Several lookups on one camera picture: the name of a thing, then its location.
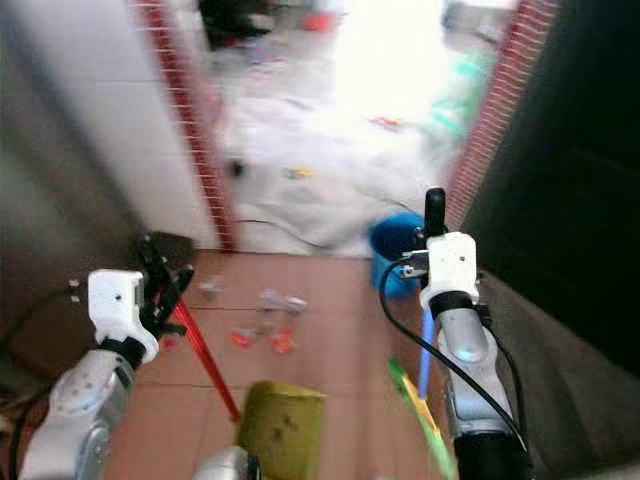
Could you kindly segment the black door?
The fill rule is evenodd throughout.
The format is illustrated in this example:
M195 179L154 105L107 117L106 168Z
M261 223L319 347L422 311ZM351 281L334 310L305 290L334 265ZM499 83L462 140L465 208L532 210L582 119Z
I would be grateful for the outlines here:
M465 227L531 301L640 282L640 0L561 0Z

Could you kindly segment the red brick door post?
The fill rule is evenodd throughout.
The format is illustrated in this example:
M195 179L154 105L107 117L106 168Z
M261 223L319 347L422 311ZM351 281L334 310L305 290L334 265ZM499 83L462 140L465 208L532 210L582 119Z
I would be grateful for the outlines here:
M198 64L204 33L198 31L195 0L128 0L140 23L143 49L156 61L164 99L175 118L180 150L191 169L198 210L212 228L212 248L241 251L241 233L230 192L230 174L215 129L221 95Z
M445 221L462 227L525 95L563 0L517 0L497 55L489 69L460 155L445 192Z

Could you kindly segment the clear plastic litter piece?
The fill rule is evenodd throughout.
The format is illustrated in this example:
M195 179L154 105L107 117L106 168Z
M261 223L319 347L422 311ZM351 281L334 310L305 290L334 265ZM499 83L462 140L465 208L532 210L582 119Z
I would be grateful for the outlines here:
M308 302L298 297L289 296L289 294L282 294L275 289L264 289L259 294L259 305L256 310L260 314L296 317L306 314Z

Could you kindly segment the silver robot leg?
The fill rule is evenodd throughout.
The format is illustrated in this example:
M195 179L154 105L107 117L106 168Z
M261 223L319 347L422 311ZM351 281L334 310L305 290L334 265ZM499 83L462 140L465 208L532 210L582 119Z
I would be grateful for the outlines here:
M191 480L262 480L262 470L252 453L232 445L202 461Z

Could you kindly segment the olive dustpan with red handle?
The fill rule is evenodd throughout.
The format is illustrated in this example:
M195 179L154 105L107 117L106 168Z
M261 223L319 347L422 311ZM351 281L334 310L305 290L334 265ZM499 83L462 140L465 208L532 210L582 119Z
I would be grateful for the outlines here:
M195 315L183 301L180 315L188 321L187 342L236 426L232 445L247 449L257 458L262 480L311 480L328 397L297 385L257 381L248 389L246 403L237 403Z

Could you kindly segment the red background object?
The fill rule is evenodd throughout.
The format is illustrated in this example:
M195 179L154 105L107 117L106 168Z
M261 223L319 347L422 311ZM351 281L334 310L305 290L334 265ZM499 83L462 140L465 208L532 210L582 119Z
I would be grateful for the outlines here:
M335 15L329 12L308 13L300 24L307 32L328 32L335 24Z

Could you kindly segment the green plastic bag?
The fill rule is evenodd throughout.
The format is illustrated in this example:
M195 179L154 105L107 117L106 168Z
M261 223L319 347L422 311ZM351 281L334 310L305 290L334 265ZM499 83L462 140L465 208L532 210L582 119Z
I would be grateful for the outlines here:
M466 136L483 101L495 59L497 55L485 49L454 56L444 86L431 101L422 125L431 133Z

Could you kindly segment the large red litter piece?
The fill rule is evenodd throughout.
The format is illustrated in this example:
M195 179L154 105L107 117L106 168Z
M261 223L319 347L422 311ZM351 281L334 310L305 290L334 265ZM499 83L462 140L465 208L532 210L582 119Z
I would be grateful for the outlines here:
M297 349L296 340L294 340L294 329L292 326L284 326L275 330L270 334L270 347L276 355L288 355Z

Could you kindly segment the blue plastic bucket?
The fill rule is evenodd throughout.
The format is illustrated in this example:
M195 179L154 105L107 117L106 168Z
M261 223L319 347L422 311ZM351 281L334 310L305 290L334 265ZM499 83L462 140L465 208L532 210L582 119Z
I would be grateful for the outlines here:
M424 218L416 212L396 212L375 221L367 230L371 251L370 282L372 287L387 294L388 298L404 298L419 288L416 279L406 279L397 268L387 279L381 275L410 246L413 229L424 227Z

